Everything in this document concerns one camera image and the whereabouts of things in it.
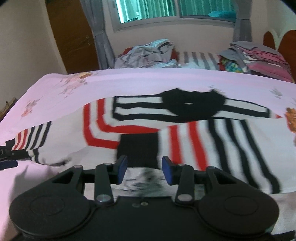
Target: window glass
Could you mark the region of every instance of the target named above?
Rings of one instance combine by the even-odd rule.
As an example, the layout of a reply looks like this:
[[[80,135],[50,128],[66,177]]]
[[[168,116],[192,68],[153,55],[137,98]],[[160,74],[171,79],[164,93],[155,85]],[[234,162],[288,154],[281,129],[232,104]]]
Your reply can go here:
[[[121,23],[176,16],[174,0],[116,0]]]
[[[236,13],[232,0],[179,0],[180,15],[209,16],[235,22]]]

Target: red brown headboard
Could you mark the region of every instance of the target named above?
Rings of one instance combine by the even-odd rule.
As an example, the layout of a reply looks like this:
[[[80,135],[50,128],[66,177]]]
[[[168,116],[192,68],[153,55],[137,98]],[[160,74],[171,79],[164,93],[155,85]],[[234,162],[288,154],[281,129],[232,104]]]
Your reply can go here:
[[[267,47],[275,49],[274,38],[271,32],[265,33],[263,44]],[[290,30],[284,35],[279,45],[278,51],[290,64],[292,76],[294,80],[296,80],[296,30]]]

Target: pile of clothes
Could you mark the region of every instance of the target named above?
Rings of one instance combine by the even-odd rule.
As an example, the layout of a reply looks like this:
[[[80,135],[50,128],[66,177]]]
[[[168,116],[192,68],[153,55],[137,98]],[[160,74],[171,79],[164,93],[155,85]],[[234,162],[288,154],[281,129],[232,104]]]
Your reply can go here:
[[[253,42],[237,41],[220,52],[220,69],[255,74],[294,83],[290,65],[276,50]]]
[[[173,49],[174,43],[168,39],[135,46],[115,60],[114,68],[176,68],[178,62],[171,58]]]

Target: window frame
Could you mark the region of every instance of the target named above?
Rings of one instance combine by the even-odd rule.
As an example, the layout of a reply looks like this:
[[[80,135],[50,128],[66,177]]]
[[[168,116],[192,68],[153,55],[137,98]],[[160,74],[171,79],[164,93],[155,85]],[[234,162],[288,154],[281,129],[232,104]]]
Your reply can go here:
[[[142,27],[150,26],[161,26],[161,25],[174,25],[174,24],[200,24],[200,25],[214,25],[221,27],[233,28],[235,22],[232,22],[224,18],[215,18],[204,15],[192,15],[192,16],[181,16],[179,0],[174,0],[176,8],[176,16],[170,17],[157,17],[157,18],[146,18],[136,21],[121,23],[119,19],[119,13],[117,9],[116,0],[107,0],[109,13],[111,16],[111,23],[113,31],[121,31]]]

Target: window sill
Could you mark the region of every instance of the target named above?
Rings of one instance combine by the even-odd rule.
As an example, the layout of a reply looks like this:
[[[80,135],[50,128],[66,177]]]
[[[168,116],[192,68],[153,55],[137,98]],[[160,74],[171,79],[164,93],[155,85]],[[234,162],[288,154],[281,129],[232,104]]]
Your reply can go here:
[[[127,23],[121,23],[117,26],[113,26],[114,32],[145,28],[152,26],[162,25],[177,25],[177,24],[199,24],[199,25],[214,25],[220,27],[233,28],[235,23],[222,18],[212,18],[207,16],[188,16],[186,18],[173,17],[160,17],[160,18],[148,18],[141,19]]]

